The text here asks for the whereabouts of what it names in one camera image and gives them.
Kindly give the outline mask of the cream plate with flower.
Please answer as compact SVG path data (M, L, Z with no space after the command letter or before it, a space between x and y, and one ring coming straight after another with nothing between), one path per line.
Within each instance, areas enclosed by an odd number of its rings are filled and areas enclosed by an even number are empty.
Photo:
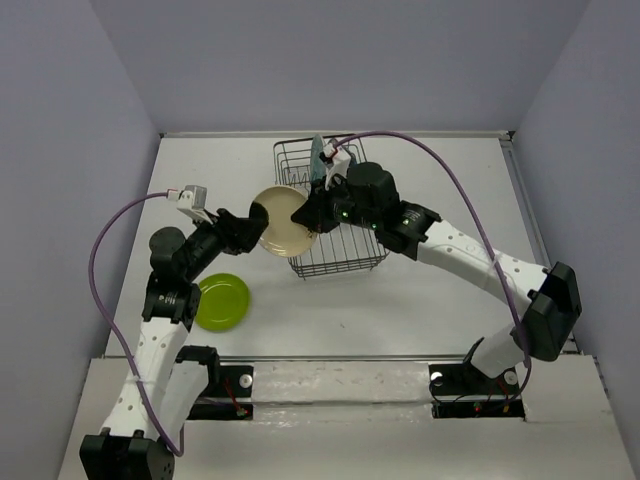
M317 234L291 220L291 216L306 202L300 191L283 185L260 192L254 202L266 209L268 226L259 244L269 253L282 257L297 257L312 248Z

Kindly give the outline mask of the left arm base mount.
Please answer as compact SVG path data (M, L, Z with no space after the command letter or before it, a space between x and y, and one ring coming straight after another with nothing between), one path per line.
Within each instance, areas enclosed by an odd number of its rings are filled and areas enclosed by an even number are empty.
M217 383L209 382L189 412L191 421L250 421L254 405L254 367L222 364Z

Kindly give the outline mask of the dark blue plate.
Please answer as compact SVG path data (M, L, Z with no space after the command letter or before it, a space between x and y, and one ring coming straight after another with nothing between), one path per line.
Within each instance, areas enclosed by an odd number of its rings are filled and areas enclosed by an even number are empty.
M359 157L358 157L357 153L351 148L349 148L348 151L349 151L349 155L350 155L350 165L351 166L357 165L359 163Z

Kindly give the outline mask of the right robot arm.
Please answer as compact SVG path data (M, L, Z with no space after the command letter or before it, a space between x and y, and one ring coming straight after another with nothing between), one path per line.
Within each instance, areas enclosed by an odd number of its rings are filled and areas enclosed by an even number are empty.
M386 250L440 268L514 308L511 324L478 340L465 357L460 379L473 392L527 359L555 361L582 313L573 268L488 250L438 213L401 199L393 176L376 163L313 182L291 219L316 233L341 223L369 229Z

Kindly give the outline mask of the red and teal plate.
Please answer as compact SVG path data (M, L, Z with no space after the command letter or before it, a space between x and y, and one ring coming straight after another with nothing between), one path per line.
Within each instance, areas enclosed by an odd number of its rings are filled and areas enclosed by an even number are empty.
M321 154L324 149L323 137L320 134L316 134L312 138L310 149L310 182L316 182L321 180L326 175L326 166L321 159Z

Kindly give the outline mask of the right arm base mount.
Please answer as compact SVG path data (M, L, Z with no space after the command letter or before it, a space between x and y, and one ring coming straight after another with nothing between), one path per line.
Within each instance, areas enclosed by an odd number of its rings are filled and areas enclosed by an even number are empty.
M488 378L467 364L436 363L429 366L429 374L435 419L525 418L514 368Z

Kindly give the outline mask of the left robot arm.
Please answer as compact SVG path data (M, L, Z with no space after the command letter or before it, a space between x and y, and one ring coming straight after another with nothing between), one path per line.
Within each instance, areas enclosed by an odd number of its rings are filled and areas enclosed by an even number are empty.
M184 454L184 425L200 395L221 383L217 350L190 346L199 307L197 277L220 254L249 253L268 225L252 203L245 218L187 208L195 229L157 230L149 240L151 273L135 348L116 403L99 434L83 438L79 456L89 479L170 479Z

